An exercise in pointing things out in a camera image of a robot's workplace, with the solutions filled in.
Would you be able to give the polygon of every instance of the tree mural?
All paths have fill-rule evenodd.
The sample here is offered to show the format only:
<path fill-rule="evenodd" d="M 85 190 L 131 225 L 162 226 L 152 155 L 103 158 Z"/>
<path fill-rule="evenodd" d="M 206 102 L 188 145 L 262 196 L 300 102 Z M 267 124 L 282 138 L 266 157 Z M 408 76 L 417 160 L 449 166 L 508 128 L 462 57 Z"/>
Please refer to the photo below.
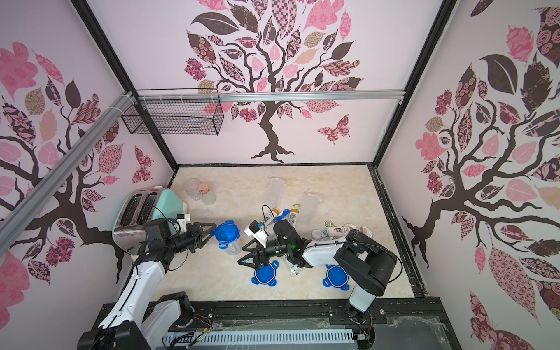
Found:
<path fill-rule="evenodd" d="M 185 71 L 200 81 L 199 92 L 214 88 L 214 81 L 205 79 L 207 74 L 218 77 L 215 85 L 221 92 L 282 92 L 282 91 L 347 91 L 354 90 L 362 79 L 348 77 L 360 62 L 343 60 L 352 42 L 344 42 L 351 29 L 351 19 L 345 11 L 338 20 L 337 13 L 344 6 L 344 0 L 198 0 L 211 10 L 198 15 L 192 22 L 206 27 L 212 35 L 203 36 L 187 31 L 189 43 L 203 63 L 189 59 Z M 296 21 L 306 16 L 303 26 L 296 28 Z M 328 26 L 337 27 L 328 30 Z M 301 40 L 301 34 L 310 27 L 313 31 Z M 231 34 L 237 36 L 233 41 Z M 324 82 L 324 73 L 333 77 Z M 238 116 L 247 123 L 260 118 L 259 126 L 268 138 L 264 150 L 252 158 L 270 155 L 273 161 L 283 163 L 277 155 L 293 154 L 279 144 L 278 135 L 273 130 L 271 119 L 277 116 L 293 118 L 296 111 L 306 118 L 313 113 L 323 113 L 339 106 L 336 101 L 308 101 L 298 106 L 292 101 L 247 102 L 244 104 L 223 103 L 224 112 L 231 110 L 232 119 Z M 212 112 L 215 105 L 210 104 Z M 336 128 L 321 128 L 329 141 L 346 136 L 346 124 Z"/>
<path fill-rule="evenodd" d="M 34 78 L 39 69 L 28 61 L 29 51 L 25 45 L 14 43 L 13 53 L 0 48 L 0 81 L 10 94 L 2 96 L 4 127 L 3 135 L 0 135 L 0 167 L 3 169 L 0 206 L 9 211 L 13 211 L 41 182 L 48 170 L 66 155 L 72 140 L 85 134 L 80 125 L 94 123 L 101 113 L 96 94 L 82 102 L 74 80 L 65 85 L 60 70 L 49 59 L 36 53 L 35 58 L 44 71 L 40 78 L 42 87 L 35 87 L 38 83 Z M 32 89 L 27 92 L 22 106 L 6 101 L 9 97 L 14 99 L 16 90 L 20 88 Z M 124 251 L 114 243 L 111 231 L 90 227 L 86 216 L 86 212 L 96 212 L 95 202 L 104 199 L 95 188 L 112 185 L 118 180 L 110 175 L 119 166 L 122 156 L 123 144 L 111 144 L 118 132 L 119 124 L 115 122 L 55 192 L 55 207 L 39 213 L 31 221 L 26 231 L 38 230 L 36 236 L 12 244 L 11 247 L 20 244 L 29 246 L 22 261 L 27 260 L 26 267 L 31 276 L 50 284 L 50 270 L 70 261 L 77 248 L 75 239 L 79 236 L 82 245 L 102 243 L 115 249 L 118 260 L 116 280 L 119 280 Z M 139 181 L 138 177 L 146 180 L 146 176 L 150 176 L 145 169 L 151 165 L 149 157 L 140 155 L 139 158 L 137 153 L 137 159 L 142 173 L 135 174 L 133 183 Z M 97 171 L 93 171 L 95 162 Z M 99 176 L 90 177 L 97 172 Z M 13 200 L 13 193 L 17 193 L 16 200 Z"/>
<path fill-rule="evenodd" d="M 560 209 L 560 155 L 543 155 L 557 153 L 560 146 L 560 85 L 551 92 L 550 73 L 556 70 L 558 76 L 560 8 L 537 10 L 541 23 L 535 38 L 526 28 L 510 28 L 507 36 L 509 55 L 523 64 L 522 72 L 521 64 L 509 57 L 491 54 L 481 58 L 488 67 L 486 81 L 470 66 L 454 99 L 450 90 L 437 97 L 438 116 L 425 124 L 429 132 L 416 141 L 428 161 L 422 172 L 428 174 L 427 189 L 433 194 L 430 212 L 423 226 L 403 220 L 414 235 L 415 254 L 419 245 L 428 264 L 426 240 L 443 211 L 455 212 L 451 224 L 460 226 L 461 239 L 476 235 L 474 262 L 479 270 L 488 263 L 498 285 L 537 319 L 534 282 L 560 320 L 560 283 L 547 280 L 559 280 L 560 271 L 541 259 L 559 254 L 560 241 L 541 239 L 538 232 L 526 234 L 517 226 L 539 223 L 560 229 L 560 223 L 541 214 L 540 203 L 533 202 L 540 197 Z M 480 131 L 478 136 L 473 130 Z M 498 242 L 509 253 L 500 250 Z M 526 271 L 539 278 L 530 278 Z"/>

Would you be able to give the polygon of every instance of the plastic container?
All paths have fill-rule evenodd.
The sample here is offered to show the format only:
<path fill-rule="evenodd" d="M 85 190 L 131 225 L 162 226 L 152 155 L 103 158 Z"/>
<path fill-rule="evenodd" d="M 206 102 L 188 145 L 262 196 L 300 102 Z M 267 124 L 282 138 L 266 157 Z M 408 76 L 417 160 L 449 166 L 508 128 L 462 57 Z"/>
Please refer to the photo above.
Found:
<path fill-rule="evenodd" d="M 208 184 L 198 185 L 198 190 L 200 191 L 200 195 L 202 196 L 202 203 L 209 206 L 216 201 L 216 195 L 213 191 L 210 190 Z"/>
<path fill-rule="evenodd" d="M 270 209 L 276 208 L 278 206 L 278 200 L 284 193 L 285 189 L 286 183 L 283 180 L 277 178 L 270 180 L 268 191 L 264 196 L 264 204 L 268 205 Z"/>
<path fill-rule="evenodd" d="M 185 181 L 183 184 L 183 189 L 185 192 L 194 200 L 201 200 L 202 196 L 198 190 L 198 185 L 200 185 L 199 179 L 190 179 Z"/>
<path fill-rule="evenodd" d="M 212 235 L 216 236 L 220 249 L 225 250 L 229 255 L 237 255 L 241 252 L 241 239 L 239 228 L 233 220 L 228 220 L 212 230 Z"/>
<path fill-rule="evenodd" d="M 322 200 L 318 195 L 308 193 L 305 196 L 304 203 L 301 205 L 300 215 L 298 217 L 299 222 L 303 225 L 309 225 L 315 217 L 315 214 L 317 214 L 321 202 Z"/>

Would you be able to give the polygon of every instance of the blue lid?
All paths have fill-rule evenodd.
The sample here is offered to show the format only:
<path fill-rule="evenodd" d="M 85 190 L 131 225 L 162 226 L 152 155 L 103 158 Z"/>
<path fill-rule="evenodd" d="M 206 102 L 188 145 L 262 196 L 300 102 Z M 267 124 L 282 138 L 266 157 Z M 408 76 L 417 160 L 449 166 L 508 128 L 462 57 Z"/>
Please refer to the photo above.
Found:
<path fill-rule="evenodd" d="M 239 238 L 239 228 L 237 228 L 233 220 L 228 220 L 212 230 L 212 235 L 216 236 L 220 243 L 231 243 Z"/>

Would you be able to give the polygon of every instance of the marble floor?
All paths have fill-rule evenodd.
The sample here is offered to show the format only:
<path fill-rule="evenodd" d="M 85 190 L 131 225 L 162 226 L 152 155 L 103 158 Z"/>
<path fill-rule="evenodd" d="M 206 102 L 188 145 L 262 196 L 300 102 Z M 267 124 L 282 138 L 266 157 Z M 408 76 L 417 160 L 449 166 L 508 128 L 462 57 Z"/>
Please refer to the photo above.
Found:
<path fill-rule="evenodd" d="M 183 184 L 191 178 L 208 183 L 216 194 L 216 202 L 205 206 L 202 201 L 190 199 Z M 395 241 L 367 166 L 238 166 L 238 167 L 189 167 L 181 168 L 171 189 L 188 203 L 191 220 L 219 225 L 234 220 L 241 232 L 243 244 L 250 238 L 243 229 L 253 220 L 262 219 L 261 206 L 271 178 L 286 183 L 286 191 L 279 200 L 279 209 L 291 208 L 303 201 L 306 193 L 319 195 L 323 202 L 315 219 L 309 225 L 296 223 L 300 236 L 310 239 L 315 228 L 324 229 L 325 220 L 338 225 L 352 223 L 367 226 L 373 239 L 398 254 Z M 348 298 L 355 282 L 350 279 L 349 291 L 323 286 L 326 268 L 306 268 L 297 276 L 291 276 L 281 258 L 274 287 L 254 285 L 254 270 L 240 266 L 239 255 L 227 255 L 218 248 L 213 237 L 208 244 L 194 254 L 176 271 L 169 271 L 158 285 L 152 299 L 186 291 L 191 300 L 279 300 L 279 299 L 329 299 Z M 186 253 L 175 256 L 170 268 L 178 267 Z M 400 271 L 397 264 L 393 277 Z M 384 298 L 414 297 L 405 273 L 389 284 Z"/>

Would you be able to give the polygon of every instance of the pink leaf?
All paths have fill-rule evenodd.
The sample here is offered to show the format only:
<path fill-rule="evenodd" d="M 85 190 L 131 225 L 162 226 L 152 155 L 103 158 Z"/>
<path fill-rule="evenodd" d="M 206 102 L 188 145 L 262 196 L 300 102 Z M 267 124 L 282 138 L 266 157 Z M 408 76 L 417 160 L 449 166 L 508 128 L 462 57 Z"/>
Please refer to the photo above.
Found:
<path fill-rule="evenodd" d="M 268 77 L 262 77 L 259 80 L 259 83 L 256 85 L 256 91 L 257 92 L 261 92 L 267 87 L 267 84 L 268 84 L 267 78 Z"/>
<path fill-rule="evenodd" d="M 484 143 L 484 145 L 482 146 L 482 153 L 487 156 L 493 157 L 498 153 L 499 149 L 500 139 L 498 138 L 498 135 L 494 135 Z"/>
<path fill-rule="evenodd" d="M 268 55 L 273 61 L 279 60 L 280 57 L 282 57 L 282 53 L 280 52 L 280 49 L 276 46 L 276 44 L 272 45 L 272 48 L 270 49 Z"/>
<path fill-rule="evenodd" d="M 480 271 L 484 270 L 484 266 L 486 265 L 486 254 L 484 253 L 484 247 L 482 245 L 474 251 L 474 261 Z"/>
<path fill-rule="evenodd" d="M 346 39 L 348 34 L 350 34 L 350 28 L 352 27 L 352 20 L 348 15 L 348 11 L 344 11 L 342 17 L 340 18 L 340 37 L 342 40 Z"/>
<path fill-rule="evenodd" d="M 116 177 L 116 176 L 109 175 L 109 176 L 106 176 L 106 177 L 102 178 L 101 182 L 103 182 L 105 185 L 113 185 L 114 183 L 116 183 L 116 181 L 118 179 L 119 178 Z"/>
<path fill-rule="evenodd" d="M 7 162 L 15 162 L 20 157 L 21 151 L 19 148 L 7 142 L 0 142 L 0 158 Z"/>
<path fill-rule="evenodd" d="M 54 146 L 52 142 L 47 142 L 45 145 L 41 147 L 39 154 L 37 155 L 37 159 L 47 165 L 54 166 L 58 164 L 60 160 L 57 148 Z"/>
<path fill-rule="evenodd" d="M 297 73 L 298 66 L 297 64 L 286 64 L 282 69 L 282 73 L 288 79 L 291 79 Z"/>
<path fill-rule="evenodd" d="M 466 167 L 466 169 L 463 170 L 463 174 L 470 178 L 475 178 L 476 176 L 482 174 L 484 169 L 486 169 L 486 167 L 482 164 L 473 164 Z"/>
<path fill-rule="evenodd" d="M 0 176 L 0 195 L 9 195 L 16 186 L 14 179 L 8 176 Z"/>
<path fill-rule="evenodd" d="M 309 113 L 309 111 L 306 110 L 306 109 L 303 109 L 303 108 L 302 108 L 302 109 L 301 109 L 301 114 L 303 114 L 303 116 L 306 117 L 306 118 L 309 118 L 309 119 L 312 119 L 312 118 L 313 118 L 313 116 L 311 115 L 311 113 Z"/>
<path fill-rule="evenodd" d="M 527 202 L 536 198 L 536 192 L 523 181 L 513 179 L 507 184 L 506 197 L 514 202 Z"/>
<path fill-rule="evenodd" d="M 264 69 L 263 62 L 254 56 L 253 56 L 253 60 L 251 61 L 251 66 L 253 67 L 253 70 L 256 72 L 260 72 Z"/>
<path fill-rule="evenodd" d="M 525 164 L 531 160 L 536 150 L 536 142 L 528 142 L 516 147 L 511 157 L 519 164 Z"/>

